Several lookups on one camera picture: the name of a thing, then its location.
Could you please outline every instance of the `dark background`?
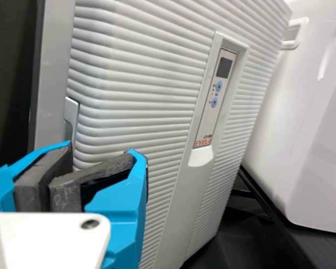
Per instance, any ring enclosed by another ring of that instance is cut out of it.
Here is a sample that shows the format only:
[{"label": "dark background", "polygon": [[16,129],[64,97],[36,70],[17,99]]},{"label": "dark background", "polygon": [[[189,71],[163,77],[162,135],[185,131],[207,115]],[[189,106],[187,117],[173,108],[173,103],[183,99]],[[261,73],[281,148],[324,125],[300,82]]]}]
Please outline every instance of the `dark background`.
[{"label": "dark background", "polygon": [[27,153],[37,2],[0,0],[0,166]]}]

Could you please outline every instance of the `screw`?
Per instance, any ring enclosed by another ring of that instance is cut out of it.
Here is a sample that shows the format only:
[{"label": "screw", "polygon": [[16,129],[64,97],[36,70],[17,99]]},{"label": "screw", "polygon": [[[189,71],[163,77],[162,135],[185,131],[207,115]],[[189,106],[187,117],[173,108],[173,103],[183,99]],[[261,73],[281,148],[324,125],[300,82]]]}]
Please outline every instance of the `screw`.
[{"label": "screw", "polygon": [[84,223],[81,224],[81,228],[85,230],[90,230],[97,227],[100,224],[98,220],[86,220]]}]

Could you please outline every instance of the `white plastic container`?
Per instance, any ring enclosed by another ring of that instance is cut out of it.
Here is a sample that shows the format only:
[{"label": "white plastic container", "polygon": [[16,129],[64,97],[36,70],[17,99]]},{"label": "white plastic container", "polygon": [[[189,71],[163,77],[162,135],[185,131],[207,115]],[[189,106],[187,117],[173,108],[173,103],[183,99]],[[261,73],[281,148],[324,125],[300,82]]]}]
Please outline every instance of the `white plastic container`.
[{"label": "white plastic container", "polygon": [[179,268],[216,234],[290,15],[282,0],[46,0],[32,141],[63,140],[64,118],[76,169],[148,157],[141,268]]},{"label": "white plastic container", "polygon": [[281,51],[243,165],[289,221],[336,232],[336,0],[290,7],[298,46]]}]

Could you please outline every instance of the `blue clamp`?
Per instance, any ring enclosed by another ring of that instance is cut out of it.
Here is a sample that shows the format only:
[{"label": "blue clamp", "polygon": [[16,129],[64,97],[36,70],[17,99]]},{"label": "blue clamp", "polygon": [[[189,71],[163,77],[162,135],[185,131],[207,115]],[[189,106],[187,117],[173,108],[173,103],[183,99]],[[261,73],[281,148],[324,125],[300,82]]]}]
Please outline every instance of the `blue clamp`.
[{"label": "blue clamp", "polygon": [[[65,141],[35,150],[16,163],[0,168],[0,211],[15,212],[13,192],[15,178],[40,156],[51,150],[69,146]],[[148,199],[148,162],[144,155],[128,150],[134,165],[127,179],[101,189],[84,206],[84,212],[106,216],[111,222],[111,238],[102,269],[138,268],[141,261],[146,203]]]},{"label": "blue clamp", "polygon": [[42,147],[27,154],[25,157],[10,166],[6,164],[0,167],[0,211],[16,211],[13,192],[15,190],[14,180],[17,176],[24,172],[43,154],[46,154],[51,150],[67,147],[69,143],[70,141],[67,140],[59,144]]}]

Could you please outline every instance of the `blue button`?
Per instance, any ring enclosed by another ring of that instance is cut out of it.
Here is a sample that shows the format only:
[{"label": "blue button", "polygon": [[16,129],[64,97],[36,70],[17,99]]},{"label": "blue button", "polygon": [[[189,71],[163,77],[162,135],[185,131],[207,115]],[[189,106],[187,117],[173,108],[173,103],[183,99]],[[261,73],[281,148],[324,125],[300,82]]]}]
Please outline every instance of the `blue button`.
[{"label": "blue button", "polygon": [[221,80],[218,81],[218,83],[215,85],[215,90],[219,92],[222,89],[223,82]]},{"label": "blue button", "polygon": [[218,104],[218,97],[214,97],[211,101],[212,108],[215,108]]}]

